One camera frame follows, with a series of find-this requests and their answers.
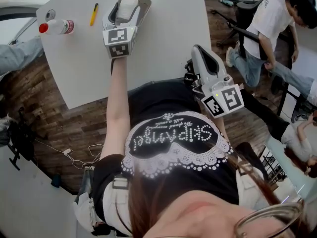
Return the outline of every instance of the buckle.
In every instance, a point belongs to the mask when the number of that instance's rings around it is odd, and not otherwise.
[[[129,181],[121,173],[121,174],[113,177],[112,188],[115,188],[115,189],[129,189]]]

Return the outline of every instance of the red bottle cap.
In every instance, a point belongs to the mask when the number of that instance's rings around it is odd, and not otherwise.
[[[39,32],[45,33],[49,28],[49,25],[47,23],[43,23],[39,26]]]

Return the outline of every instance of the yellow pencil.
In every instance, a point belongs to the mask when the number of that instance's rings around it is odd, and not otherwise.
[[[94,25],[94,23],[95,23],[97,11],[98,11],[98,3],[95,4],[93,15],[91,16],[91,20],[90,20],[90,25],[91,26]]]

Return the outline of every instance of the gray trousers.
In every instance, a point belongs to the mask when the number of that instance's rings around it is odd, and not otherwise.
[[[230,61],[235,66],[246,84],[250,87],[256,87],[260,81],[261,67],[266,62],[254,57],[246,51],[246,58],[240,56],[239,51],[232,50],[229,54]],[[286,83],[294,86],[305,98],[309,96],[314,79],[295,74],[292,70],[277,62],[273,75],[281,77]]]
[[[14,45],[0,45],[0,76],[10,71],[25,68],[43,52],[40,37]]]

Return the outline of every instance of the black and white marker cube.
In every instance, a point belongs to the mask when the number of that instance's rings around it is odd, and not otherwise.
[[[136,32],[136,26],[103,31],[104,43],[109,57],[112,59],[131,55],[136,39]]]
[[[212,91],[202,99],[202,103],[214,118],[224,116],[244,107],[237,84]]]

